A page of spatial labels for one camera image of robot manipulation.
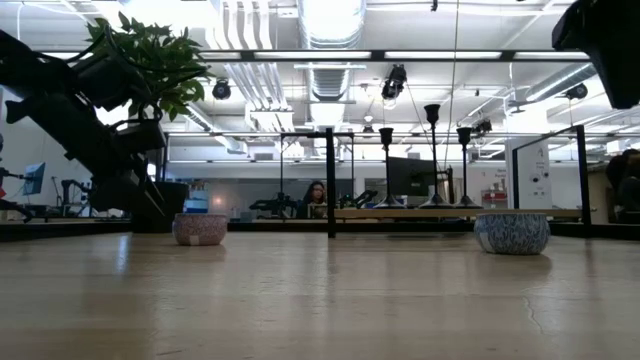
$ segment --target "cable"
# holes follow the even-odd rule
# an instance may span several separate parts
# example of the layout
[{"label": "cable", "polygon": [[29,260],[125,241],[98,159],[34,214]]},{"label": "cable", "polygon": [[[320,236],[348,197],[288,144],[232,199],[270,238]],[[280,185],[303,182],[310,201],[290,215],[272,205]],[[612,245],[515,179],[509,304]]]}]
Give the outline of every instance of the cable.
[{"label": "cable", "polygon": [[[427,129],[424,127],[424,123],[422,122],[422,118],[420,117],[420,112],[418,111],[418,106],[416,105],[416,101],[413,98],[413,93],[411,92],[411,86],[409,85],[409,82],[406,82],[407,84],[407,90],[409,90],[409,97],[411,98],[411,103],[413,103],[413,109],[416,111],[416,117],[418,118],[418,121],[420,122],[420,127],[422,128],[422,132],[424,133],[425,137],[427,138],[427,144],[429,145],[429,148],[431,149],[431,153],[433,154],[434,151],[434,146],[436,146],[436,144],[432,144],[429,141],[429,137],[431,136],[431,134],[429,134],[427,132]],[[438,175],[442,175],[442,168],[440,167],[440,163],[438,162],[438,159],[436,159],[436,166],[438,167]]]},{"label": "cable", "polygon": [[18,40],[22,40],[20,39],[20,15],[22,14],[22,9],[24,9],[25,3],[24,1],[22,2],[22,4],[20,4],[20,7],[18,8],[18,13],[16,15],[16,35]]},{"label": "cable", "polygon": [[460,30],[460,0],[456,2],[456,33],[453,44],[453,76],[451,76],[451,105],[449,106],[449,126],[447,127],[447,147],[444,151],[444,167],[447,167],[447,158],[449,157],[449,138],[451,136],[451,123],[453,122],[453,93],[456,85],[456,68],[458,63],[458,33]]}]

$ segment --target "wooden table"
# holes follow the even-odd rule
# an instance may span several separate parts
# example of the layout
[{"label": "wooden table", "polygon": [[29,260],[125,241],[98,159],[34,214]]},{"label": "wooden table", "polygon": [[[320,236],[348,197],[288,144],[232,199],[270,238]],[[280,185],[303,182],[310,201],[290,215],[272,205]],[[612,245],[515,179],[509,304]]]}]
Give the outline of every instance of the wooden table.
[{"label": "wooden table", "polygon": [[527,209],[336,209],[338,219],[400,219],[400,218],[445,218],[476,217],[480,214],[546,214],[549,217],[580,218],[581,210],[527,210]]},{"label": "wooden table", "polygon": [[[369,224],[377,223],[377,219],[336,219],[339,223],[349,224]],[[256,219],[253,220],[254,224],[326,224],[327,219]]]}]

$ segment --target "dark hair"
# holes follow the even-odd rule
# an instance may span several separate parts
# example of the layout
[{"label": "dark hair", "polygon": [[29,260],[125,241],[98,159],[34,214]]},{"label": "dark hair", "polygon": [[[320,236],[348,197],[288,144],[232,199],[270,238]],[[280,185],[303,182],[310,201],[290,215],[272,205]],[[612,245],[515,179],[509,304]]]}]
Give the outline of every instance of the dark hair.
[{"label": "dark hair", "polygon": [[[313,201],[313,188],[316,185],[320,185],[322,186],[322,189],[324,190],[324,184],[322,183],[322,181],[314,181],[311,183],[311,185],[309,185],[309,188],[307,189],[307,193],[304,194],[304,198],[302,198],[302,202],[305,204],[311,204],[311,202]],[[327,194],[323,194],[322,195],[322,202],[327,202]]]},{"label": "dark hair", "polygon": [[607,178],[609,179],[611,186],[616,192],[618,191],[618,187],[622,180],[628,176],[627,170],[629,169],[629,158],[632,155],[638,154],[640,154],[640,151],[629,149],[623,152],[622,155],[614,156],[611,161],[609,161],[609,165],[607,165],[605,173],[607,174]]}]

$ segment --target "woman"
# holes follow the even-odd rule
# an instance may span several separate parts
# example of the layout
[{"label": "woman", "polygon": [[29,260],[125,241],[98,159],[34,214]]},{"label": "woman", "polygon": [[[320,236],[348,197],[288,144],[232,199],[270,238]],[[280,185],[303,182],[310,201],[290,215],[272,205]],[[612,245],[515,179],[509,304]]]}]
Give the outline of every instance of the woman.
[{"label": "woman", "polygon": [[302,204],[298,206],[296,217],[298,219],[317,218],[317,216],[310,216],[309,204],[321,205],[325,203],[326,203],[326,198],[325,198],[325,192],[324,192],[324,184],[320,181],[314,181],[311,183],[311,185],[309,185],[309,188],[307,189],[307,193],[304,195],[304,198],[302,199]]}]

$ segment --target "wooden shelf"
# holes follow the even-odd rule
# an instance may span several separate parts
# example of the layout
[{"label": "wooden shelf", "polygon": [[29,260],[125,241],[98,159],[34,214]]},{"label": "wooden shelf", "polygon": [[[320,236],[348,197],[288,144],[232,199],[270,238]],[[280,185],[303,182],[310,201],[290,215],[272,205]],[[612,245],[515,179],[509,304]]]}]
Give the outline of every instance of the wooden shelf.
[{"label": "wooden shelf", "polygon": [[399,218],[442,218],[442,217],[476,217],[479,214],[545,214],[549,217],[579,218],[581,210],[527,210],[527,209],[414,209],[388,210],[336,209],[335,216],[340,219],[399,219]]}]

